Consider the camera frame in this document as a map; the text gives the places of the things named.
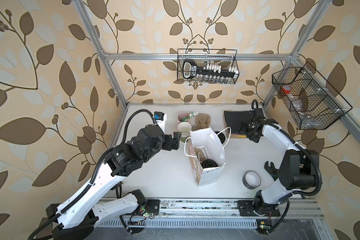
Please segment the black paper napkin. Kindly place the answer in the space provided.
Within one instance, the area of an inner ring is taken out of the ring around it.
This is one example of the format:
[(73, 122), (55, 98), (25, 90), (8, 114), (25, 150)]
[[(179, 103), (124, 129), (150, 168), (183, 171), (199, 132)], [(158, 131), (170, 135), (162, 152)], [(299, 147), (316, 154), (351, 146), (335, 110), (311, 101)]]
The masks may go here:
[(231, 134), (234, 138), (246, 138), (246, 134), (240, 130), (248, 127), (254, 110), (250, 111), (224, 111), (225, 127), (231, 128)]

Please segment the pulp cup carrier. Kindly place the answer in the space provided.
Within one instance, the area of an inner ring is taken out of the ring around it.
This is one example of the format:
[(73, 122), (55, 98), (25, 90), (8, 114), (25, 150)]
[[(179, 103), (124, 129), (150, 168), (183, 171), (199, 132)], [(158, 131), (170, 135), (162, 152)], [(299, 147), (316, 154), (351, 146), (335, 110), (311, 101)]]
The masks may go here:
[(200, 164), (202, 164), (207, 159), (206, 155), (204, 154), (204, 152), (201, 149), (194, 148), (194, 152), (195, 152), (195, 155), (198, 158)]

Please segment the white paper gift bag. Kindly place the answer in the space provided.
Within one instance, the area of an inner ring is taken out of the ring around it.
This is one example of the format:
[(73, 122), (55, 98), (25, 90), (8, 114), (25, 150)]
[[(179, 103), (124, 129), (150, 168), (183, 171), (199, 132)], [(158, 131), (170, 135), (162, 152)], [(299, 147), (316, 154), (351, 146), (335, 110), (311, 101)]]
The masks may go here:
[[(220, 131), (220, 133), (224, 133), (226, 136), (226, 141), (223, 145), (212, 128), (190, 132), (190, 136), (184, 145), (184, 154), (190, 161), (193, 177), (197, 186), (202, 187), (212, 184), (216, 182), (222, 174), (227, 163), (225, 148), (231, 138), (231, 134), (226, 133), (227, 129), (230, 129), (230, 127)], [(195, 155), (194, 148), (201, 149), (207, 159), (214, 160), (218, 164), (218, 167), (203, 169)]]

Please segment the black cup lid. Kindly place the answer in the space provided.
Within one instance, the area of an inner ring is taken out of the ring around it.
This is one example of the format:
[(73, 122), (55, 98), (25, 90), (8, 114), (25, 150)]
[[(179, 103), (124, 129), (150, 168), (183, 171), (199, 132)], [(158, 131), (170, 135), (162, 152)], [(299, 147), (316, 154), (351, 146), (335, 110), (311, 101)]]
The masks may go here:
[(203, 168), (203, 169), (216, 168), (216, 167), (218, 167), (218, 164), (217, 164), (214, 160), (212, 160), (212, 159), (206, 159), (206, 160), (204, 160), (204, 161), (201, 163), (201, 165), (202, 165), (202, 168)]

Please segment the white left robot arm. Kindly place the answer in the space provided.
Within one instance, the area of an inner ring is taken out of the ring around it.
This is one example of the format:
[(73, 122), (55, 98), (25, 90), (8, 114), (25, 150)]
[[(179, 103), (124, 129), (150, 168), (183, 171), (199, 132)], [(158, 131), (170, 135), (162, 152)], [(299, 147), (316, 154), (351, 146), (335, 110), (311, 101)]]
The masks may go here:
[[(126, 140), (129, 124), (139, 113), (147, 113), (153, 123), (140, 129), (138, 134)], [(141, 109), (128, 118), (120, 145), (106, 150), (98, 160), (91, 178), (75, 194), (61, 204), (52, 204), (47, 209), (48, 220), (34, 230), (30, 240), (35, 240), (52, 223), (57, 226), (46, 240), (84, 240), (101, 223), (116, 216), (139, 215), (144, 211), (147, 199), (140, 190), (106, 204), (99, 200), (112, 188), (119, 185), (133, 171), (140, 169), (161, 150), (178, 150), (180, 133), (164, 133), (166, 115)]]

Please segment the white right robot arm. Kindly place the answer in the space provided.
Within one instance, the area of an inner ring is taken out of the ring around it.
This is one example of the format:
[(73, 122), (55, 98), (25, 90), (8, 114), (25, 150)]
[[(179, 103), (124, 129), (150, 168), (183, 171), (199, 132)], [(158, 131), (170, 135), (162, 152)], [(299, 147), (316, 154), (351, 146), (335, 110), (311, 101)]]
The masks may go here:
[(284, 154), (278, 169), (272, 162), (265, 163), (264, 168), (274, 178), (274, 183), (256, 193), (250, 205), (256, 214), (263, 215), (268, 209), (287, 202), (293, 195), (312, 197), (320, 192), (322, 174), (319, 154), (300, 145), (274, 119), (266, 119), (262, 109), (245, 111), (237, 131), (254, 143), (265, 137)]

